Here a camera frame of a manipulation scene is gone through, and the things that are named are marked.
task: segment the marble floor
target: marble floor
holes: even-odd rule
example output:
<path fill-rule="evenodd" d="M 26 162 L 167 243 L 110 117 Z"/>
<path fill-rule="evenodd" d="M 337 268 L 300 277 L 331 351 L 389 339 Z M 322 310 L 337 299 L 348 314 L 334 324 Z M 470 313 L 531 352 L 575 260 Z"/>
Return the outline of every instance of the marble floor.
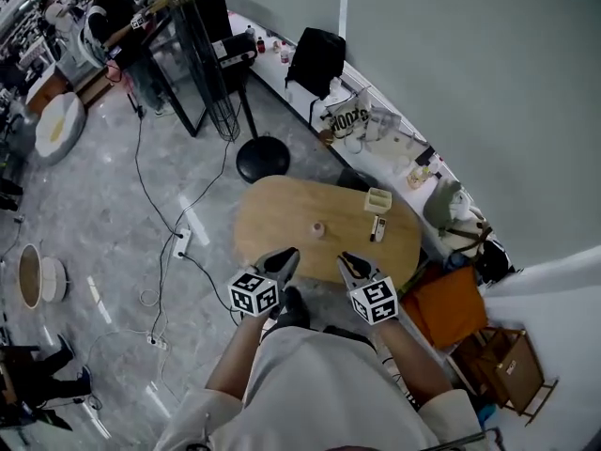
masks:
<path fill-rule="evenodd" d="M 248 96 L 259 132 L 282 139 L 290 148 L 289 175 L 336 181 L 342 165 L 281 102 L 254 79 Z M 235 168 L 236 151 L 250 135 L 244 118 L 240 125 L 239 140 L 227 150 L 223 175 L 181 221 L 193 230 L 188 253 L 206 267 L 222 295 L 224 283 L 239 268 L 233 222 L 248 188 Z M 143 302 L 156 299 L 159 253 L 169 233 L 136 175 L 138 126 L 128 100 L 112 90 L 90 110 L 79 142 L 62 162 L 41 168 L 33 160 L 23 176 L 25 221 L 2 269 L 8 328 L 15 344 L 39 344 L 44 355 L 57 350 L 57 333 L 67 336 L 76 358 L 56 376 L 72 379 L 88 364 L 94 395 L 102 405 L 97 419 L 83 404 L 56 408 L 73 432 L 35 424 L 23 431 L 29 449 L 150 449 L 185 392 L 205 383 L 235 330 L 207 278 L 191 262 L 173 258 L 157 325 L 158 330 L 166 326 L 169 350 L 146 342 L 158 309 Z M 152 199 L 173 225 L 182 207 L 219 173 L 226 143 L 210 123 L 192 139 L 176 116 L 150 116 L 142 126 L 140 170 Z M 12 216 L 1 213 L 3 247 L 16 230 Z M 62 303 L 42 302 L 35 310 L 23 304 L 16 263 L 28 242 L 64 263 L 69 289 Z M 339 288 L 307 279 L 297 284 L 317 319 L 361 328 Z M 151 290 L 141 299 L 146 289 Z M 0 435 L 13 449 L 25 448 L 16 431 Z"/>

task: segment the white wall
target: white wall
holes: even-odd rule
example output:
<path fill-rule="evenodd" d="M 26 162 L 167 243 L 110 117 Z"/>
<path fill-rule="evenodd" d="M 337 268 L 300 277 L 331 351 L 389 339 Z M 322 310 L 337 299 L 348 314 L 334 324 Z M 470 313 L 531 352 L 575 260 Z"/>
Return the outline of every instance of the white wall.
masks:
<path fill-rule="evenodd" d="M 601 247 L 527 269 L 485 295 L 488 318 L 528 331 L 553 395 L 534 422 L 498 411 L 511 451 L 579 451 L 601 428 Z"/>
<path fill-rule="evenodd" d="M 348 0 L 347 57 L 518 267 L 601 242 L 601 0 Z"/>

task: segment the bottle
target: bottle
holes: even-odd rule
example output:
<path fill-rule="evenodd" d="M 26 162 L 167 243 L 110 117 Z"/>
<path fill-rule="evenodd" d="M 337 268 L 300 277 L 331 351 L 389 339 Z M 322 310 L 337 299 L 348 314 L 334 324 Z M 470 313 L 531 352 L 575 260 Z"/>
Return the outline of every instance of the bottle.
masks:
<path fill-rule="evenodd" d="M 290 63 L 290 51 L 284 41 L 282 42 L 282 50 L 280 51 L 280 61 L 283 65 Z"/>
<path fill-rule="evenodd" d="M 249 34 L 254 39 L 254 28 L 252 28 L 250 25 L 248 25 L 248 27 L 246 27 L 246 33 Z"/>
<path fill-rule="evenodd" d="M 260 37 L 256 41 L 256 50 L 260 54 L 264 54 L 265 53 L 265 41 L 262 38 L 260 38 Z"/>

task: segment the white box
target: white box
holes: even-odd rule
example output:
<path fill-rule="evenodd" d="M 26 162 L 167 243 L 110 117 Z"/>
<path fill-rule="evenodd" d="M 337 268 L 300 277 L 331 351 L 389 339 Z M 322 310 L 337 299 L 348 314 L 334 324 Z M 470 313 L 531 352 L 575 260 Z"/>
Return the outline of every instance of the white box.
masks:
<path fill-rule="evenodd" d="M 252 272 L 238 272 L 227 284 L 227 290 L 232 310 L 255 317 L 280 302 L 277 282 Z"/>
<path fill-rule="evenodd" d="M 398 315 L 398 299 L 390 277 L 351 290 L 348 294 L 355 312 L 372 326 Z"/>

